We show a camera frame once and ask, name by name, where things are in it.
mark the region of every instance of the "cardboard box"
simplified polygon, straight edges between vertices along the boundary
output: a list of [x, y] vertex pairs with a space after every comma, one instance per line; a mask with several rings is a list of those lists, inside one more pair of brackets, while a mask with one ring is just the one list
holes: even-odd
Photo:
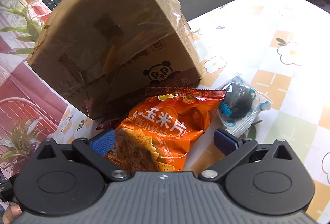
[[187, 78], [181, 86], [197, 84], [199, 63], [189, 33], [177, 0], [63, 0], [28, 63], [95, 119], [126, 110], [150, 83]]

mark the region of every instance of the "panda logo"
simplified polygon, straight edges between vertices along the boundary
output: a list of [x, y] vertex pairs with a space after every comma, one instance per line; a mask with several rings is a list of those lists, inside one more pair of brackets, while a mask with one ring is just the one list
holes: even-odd
[[169, 61], [163, 61], [161, 64], [154, 65], [148, 70], [143, 71], [143, 75], [148, 76], [150, 84], [160, 84], [167, 79], [174, 79], [175, 75], [181, 71], [173, 71]]

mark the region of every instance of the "gray ribbed plate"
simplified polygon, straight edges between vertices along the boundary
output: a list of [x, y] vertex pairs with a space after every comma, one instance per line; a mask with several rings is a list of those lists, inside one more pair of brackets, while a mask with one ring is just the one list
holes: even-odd
[[260, 216], [231, 202], [217, 183], [203, 182], [192, 172], [136, 172], [109, 185], [90, 208], [63, 217], [24, 212], [14, 224], [310, 224], [303, 212]]

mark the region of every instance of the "snack bag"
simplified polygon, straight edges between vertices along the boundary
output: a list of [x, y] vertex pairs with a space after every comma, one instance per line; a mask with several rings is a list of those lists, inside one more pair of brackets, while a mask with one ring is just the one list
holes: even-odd
[[181, 171], [225, 91], [165, 87], [147, 89], [150, 95], [116, 129], [115, 146], [106, 157], [129, 172]]
[[269, 110], [273, 102], [242, 79], [240, 74], [226, 81], [218, 89], [226, 91], [219, 106], [220, 118], [225, 130], [240, 137], [252, 125], [257, 115]]

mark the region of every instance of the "silver bolt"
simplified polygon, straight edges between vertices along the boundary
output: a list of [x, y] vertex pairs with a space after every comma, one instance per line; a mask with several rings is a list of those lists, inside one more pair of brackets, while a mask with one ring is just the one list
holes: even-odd
[[127, 177], [127, 173], [124, 171], [124, 170], [115, 170], [115, 171], [112, 171], [111, 175], [114, 177], [114, 178], [124, 178], [124, 177]]
[[214, 170], [204, 170], [202, 172], [202, 176], [205, 178], [215, 178], [218, 175], [218, 173]]

